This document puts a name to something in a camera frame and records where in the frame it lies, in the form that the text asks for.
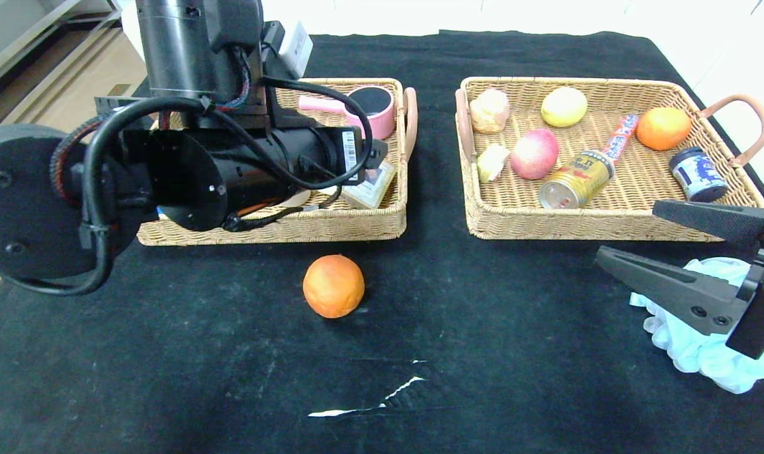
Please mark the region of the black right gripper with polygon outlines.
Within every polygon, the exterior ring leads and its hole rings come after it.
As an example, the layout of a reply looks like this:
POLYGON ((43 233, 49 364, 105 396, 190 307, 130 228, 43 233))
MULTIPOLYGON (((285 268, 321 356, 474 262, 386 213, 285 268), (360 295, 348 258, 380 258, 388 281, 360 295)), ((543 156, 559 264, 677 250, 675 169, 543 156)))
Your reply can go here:
POLYGON ((700 334, 751 359, 764 353, 764 209, 661 199, 652 214, 755 251, 739 287, 725 279, 602 245, 596 263, 700 334))

